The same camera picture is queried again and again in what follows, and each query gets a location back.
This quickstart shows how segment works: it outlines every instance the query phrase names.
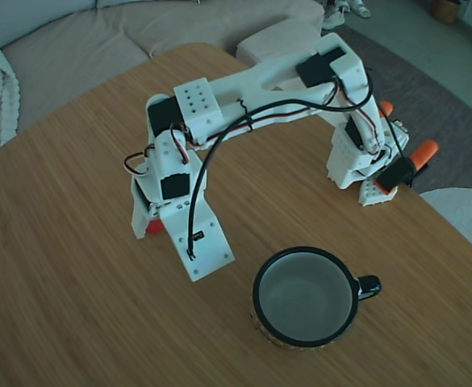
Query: black cable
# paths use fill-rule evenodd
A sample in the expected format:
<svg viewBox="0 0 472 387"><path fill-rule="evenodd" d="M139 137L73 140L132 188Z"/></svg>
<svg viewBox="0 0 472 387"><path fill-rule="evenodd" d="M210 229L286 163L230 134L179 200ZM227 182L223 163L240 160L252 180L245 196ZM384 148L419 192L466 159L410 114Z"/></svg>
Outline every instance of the black cable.
<svg viewBox="0 0 472 387"><path fill-rule="evenodd" d="M330 105L332 101L334 101L334 98L338 95L338 90L340 89L339 78L334 76L334 78L332 79L332 83L334 84L334 89L332 89L332 93L327 99L327 101L325 101L324 105Z"/></svg>
<svg viewBox="0 0 472 387"><path fill-rule="evenodd" d="M189 219L188 219L188 231L187 231L187 254L189 255L190 259L194 259L194 241L193 241L193 234L194 234L194 210L196 209L196 201L198 200L198 194L200 190L200 186L202 184L203 177L205 176L205 172L207 171L207 167L209 163L212 160L212 157L214 153L216 152L216 149L221 145L223 142L224 138L227 136L230 131L240 125L243 121L247 119L248 116L254 116L255 114L259 114L263 111L273 109L278 106L284 106L284 105L300 105L300 106L306 106L310 107L313 109L317 110L324 110L324 111L331 111L335 113L347 113L350 111L354 111L357 109L360 109L366 103L372 98L372 95L374 94L373 90L373 85L372 85L372 80L370 79L369 74L366 74L366 80L368 83L368 93L366 96L363 98L362 101L360 101L358 104L353 105L353 106L344 106L344 107L335 107L335 106L328 106L328 103L324 103L323 105L320 105L318 103L314 102L309 102L309 101L303 101L301 99L284 99L282 101L276 101L276 102L271 102L267 105L258 107L257 109L254 109L248 114L245 114L235 121L233 121L230 125L228 125L224 131L219 133L218 137L216 138L216 141L212 144L211 149L207 153L207 156L203 160L202 167L200 168L198 172L198 177L196 178L196 182L194 183L194 188L193 188L193 194L191 196L190 200L190 208L189 208Z"/></svg>
<svg viewBox="0 0 472 387"><path fill-rule="evenodd" d="M130 174L132 174L134 176L144 176L148 172L147 169L146 169L146 172L139 172L136 169L132 168L130 165L128 165L128 161L132 161L132 160L134 160L138 157L145 157L145 153L144 152L137 152L137 153L134 153L130 156L127 156L124 159L124 169L126 169Z"/></svg>
<svg viewBox="0 0 472 387"><path fill-rule="evenodd" d="M382 115L384 116L384 119L386 120L386 123L388 124L388 128L390 128L391 136L394 138L395 146L399 150L400 156L403 159L408 160L407 157L404 155L403 149L401 148L400 143L399 143L399 139L397 138L397 135L395 134L394 126L391 123L390 118L386 115L386 112L384 111L384 109L382 108L380 103L378 103L378 109L379 109L379 111L381 111ZM409 178L406 181L406 184L407 184L408 187L411 187L413 185L413 178L414 177L415 177L415 174L413 172L411 172Z"/></svg>
<svg viewBox="0 0 472 387"><path fill-rule="evenodd" d="M384 116L384 119L386 120L386 123L388 124L388 127L390 128L391 136L394 138L395 146L399 150L400 156L403 157L403 158L406 158L406 156L404 155L403 149L400 146L399 139L397 138L397 135L395 134L394 126L391 123L390 118L388 117L388 115L386 115L386 112L384 111L384 109L382 108L380 103L378 103L378 109L382 113L382 115Z"/></svg>
<svg viewBox="0 0 472 387"><path fill-rule="evenodd" d="M248 123L250 131L253 131L253 117L252 115L249 114L248 107L246 107L242 98L237 98L237 101L239 102L239 104L244 110L244 117L246 118L246 122Z"/></svg>

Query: white 3d-printed robot arm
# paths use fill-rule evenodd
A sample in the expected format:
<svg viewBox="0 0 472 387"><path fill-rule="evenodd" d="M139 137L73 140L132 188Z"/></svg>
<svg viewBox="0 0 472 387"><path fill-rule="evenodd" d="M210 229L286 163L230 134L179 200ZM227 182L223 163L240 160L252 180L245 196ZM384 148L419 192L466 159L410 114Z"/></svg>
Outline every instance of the white 3d-printed robot arm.
<svg viewBox="0 0 472 387"><path fill-rule="evenodd" d="M137 238L143 238L148 225L160 219L191 280L212 273L234 257L218 219L204 199L206 174L195 203L194 254L187 250L191 194L202 166L193 150L185 151L187 141L193 149L206 149L242 116L245 119L224 139L271 123L320 114L322 110L315 106L333 97L330 106L340 107L356 105L369 97L359 110L349 112L351 127L337 127L334 132L327 164L329 178L339 188L347 188L354 181L372 176L398 153L370 95L371 84L361 59L336 34L321 38L315 49L317 56L293 53L215 81L202 78L177 86L173 97L158 94L149 99L149 145L144 163L132 178L132 227ZM284 81L299 76L307 84L305 88L278 89ZM395 132L404 147L407 134L401 127ZM380 202L390 200L393 194L380 200L370 193L365 196Z"/></svg>

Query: black mug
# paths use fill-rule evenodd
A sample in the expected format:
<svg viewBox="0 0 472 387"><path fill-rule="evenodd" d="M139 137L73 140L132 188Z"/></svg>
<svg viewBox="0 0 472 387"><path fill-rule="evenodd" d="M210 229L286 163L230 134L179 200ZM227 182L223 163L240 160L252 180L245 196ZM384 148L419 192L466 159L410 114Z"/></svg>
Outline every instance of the black mug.
<svg viewBox="0 0 472 387"><path fill-rule="evenodd" d="M253 282L252 317L281 347L323 347L349 328L359 301L380 291L379 278L354 278L329 252L288 248L259 270Z"/></svg>

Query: plant pot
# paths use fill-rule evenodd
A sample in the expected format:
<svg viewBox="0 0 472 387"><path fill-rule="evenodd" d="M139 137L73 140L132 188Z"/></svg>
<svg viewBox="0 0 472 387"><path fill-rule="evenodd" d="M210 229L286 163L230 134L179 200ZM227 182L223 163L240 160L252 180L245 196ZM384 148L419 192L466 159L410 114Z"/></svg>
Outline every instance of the plant pot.
<svg viewBox="0 0 472 387"><path fill-rule="evenodd" d="M452 0L433 0L431 15L444 24L456 22L460 4Z"/></svg>

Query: wooden table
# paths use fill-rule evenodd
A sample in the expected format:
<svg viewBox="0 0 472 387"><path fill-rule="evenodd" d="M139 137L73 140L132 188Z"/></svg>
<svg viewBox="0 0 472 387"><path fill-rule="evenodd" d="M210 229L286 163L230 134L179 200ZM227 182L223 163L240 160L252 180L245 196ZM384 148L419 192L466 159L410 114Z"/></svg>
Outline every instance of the wooden table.
<svg viewBox="0 0 472 387"><path fill-rule="evenodd" d="M135 239L122 161L147 141L146 100L243 68L181 47L0 149L0 385L472 386L472 246L410 189L366 208L338 190L318 117L217 153L207 197L234 263L193 283L166 233ZM382 278L322 350L275 347L249 317L258 268L294 245Z"/></svg>

